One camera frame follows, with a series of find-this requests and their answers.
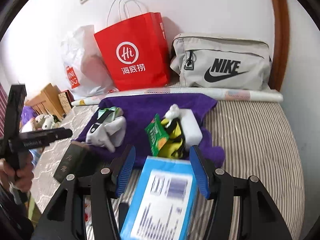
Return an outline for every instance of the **person's arm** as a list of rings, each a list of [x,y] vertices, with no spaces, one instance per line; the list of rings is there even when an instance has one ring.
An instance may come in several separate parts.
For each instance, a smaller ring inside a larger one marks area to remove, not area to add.
[[[25,168],[16,172],[20,178],[15,182],[15,186],[22,192],[28,192],[32,185],[33,157],[30,154]],[[14,177],[15,171],[5,161],[0,160],[0,231],[6,236],[5,239],[29,240],[33,233],[33,226],[26,217],[24,205],[17,205],[12,194],[9,192],[9,179]]]

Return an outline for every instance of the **nike swoosh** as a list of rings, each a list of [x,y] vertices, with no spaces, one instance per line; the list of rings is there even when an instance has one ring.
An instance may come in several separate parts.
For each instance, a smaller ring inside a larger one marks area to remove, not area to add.
[[[213,82],[217,82],[217,81],[221,81],[221,80],[224,80],[224,79],[227,79],[227,78],[230,78],[230,77],[234,77],[234,76],[237,76],[237,75],[240,75],[240,74],[243,74],[243,73],[247,73],[247,71],[245,72],[240,72],[240,73],[231,73],[231,74],[228,74],[228,75],[222,75],[222,76],[212,76],[210,74],[210,69],[209,68],[207,70],[207,72],[204,74],[204,80],[207,81],[207,82],[210,82],[210,83],[213,83]]]

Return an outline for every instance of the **white circular logo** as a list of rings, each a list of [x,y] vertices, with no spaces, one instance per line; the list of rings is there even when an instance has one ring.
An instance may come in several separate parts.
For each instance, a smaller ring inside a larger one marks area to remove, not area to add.
[[[118,59],[124,64],[133,64],[138,60],[139,51],[138,48],[131,42],[121,42],[117,49],[116,54]]]

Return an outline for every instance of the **black sleeve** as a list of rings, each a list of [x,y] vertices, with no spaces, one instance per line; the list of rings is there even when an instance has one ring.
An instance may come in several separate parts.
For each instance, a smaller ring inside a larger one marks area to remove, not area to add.
[[[0,232],[8,240],[30,240],[33,225],[26,217],[26,208],[17,205],[13,196],[0,184]]]

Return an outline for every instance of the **zipper pull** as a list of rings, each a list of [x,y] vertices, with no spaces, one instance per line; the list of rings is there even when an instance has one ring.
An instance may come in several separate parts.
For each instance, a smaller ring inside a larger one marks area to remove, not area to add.
[[[192,53],[193,53],[193,50],[190,50],[189,51],[189,58],[186,60],[186,64],[183,67],[184,70],[194,70],[194,68],[195,68],[195,63],[192,60]]]

